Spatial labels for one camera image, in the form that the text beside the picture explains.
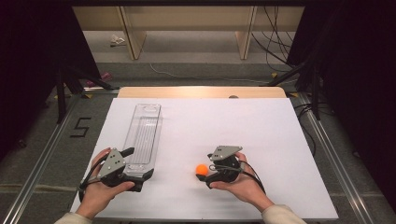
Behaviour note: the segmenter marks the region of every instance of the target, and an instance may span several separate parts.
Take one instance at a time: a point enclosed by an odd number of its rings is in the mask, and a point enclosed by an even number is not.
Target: white tabletop
[[[153,177],[124,192],[97,217],[129,220],[256,221],[261,214],[195,176],[216,146],[241,146],[275,203],[305,220],[337,219],[289,99],[114,99],[92,157],[122,149],[137,104],[162,106]],[[71,211],[79,205],[76,197]]]

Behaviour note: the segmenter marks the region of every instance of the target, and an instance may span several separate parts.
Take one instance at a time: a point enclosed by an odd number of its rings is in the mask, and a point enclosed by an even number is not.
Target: ball
[[[199,164],[195,168],[195,173],[198,175],[207,175],[208,172],[209,172],[209,170],[207,169],[206,165],[204,165],[204,164]]]

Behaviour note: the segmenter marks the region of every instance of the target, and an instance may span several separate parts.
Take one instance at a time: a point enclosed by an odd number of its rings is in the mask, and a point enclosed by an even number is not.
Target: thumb
[[[222,181],[216,181],[216,182],[210,183],[209,186],[212,189],[225,189],[225,190],[227,190],[227,188],[230,186],[230,183],[225,183],[225,182],[222,182]]]
[[[134,182],[123,182],[116,187],[111,188],[112,194],[115,197],[116,195],[123,193],[124,191],[131,189],[134,186]]]

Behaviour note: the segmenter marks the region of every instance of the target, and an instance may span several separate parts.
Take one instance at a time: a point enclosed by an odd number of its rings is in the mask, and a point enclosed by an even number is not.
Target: clear plastic container
[[[160,105],[137,105],[127,134],[124,149],[134,147],[134,154],[125,158],[125,173],[142,176],[154,169],[163,117]]]

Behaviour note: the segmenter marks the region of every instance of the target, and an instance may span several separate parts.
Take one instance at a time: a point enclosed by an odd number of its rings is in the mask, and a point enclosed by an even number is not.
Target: white sleeve
[[[92,220],[76,213],[66,213],[55,224],[92,224]]]
[[[262,212],[262,220],[265,224],[303,224],[302,219],[297,217],[286,205],[274,204]]]

